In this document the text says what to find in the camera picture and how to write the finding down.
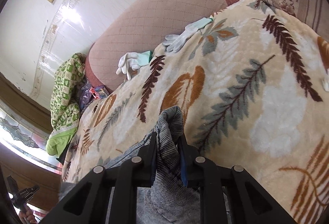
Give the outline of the person's left hand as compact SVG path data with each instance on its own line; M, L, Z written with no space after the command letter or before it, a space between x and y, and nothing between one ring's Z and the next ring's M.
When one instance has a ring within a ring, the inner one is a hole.
M20 218L21 222L24 224L28 222L32 224L37 223L36 218L34 217L33 211L31 209L26 209L25 212L20 211L18 217Z

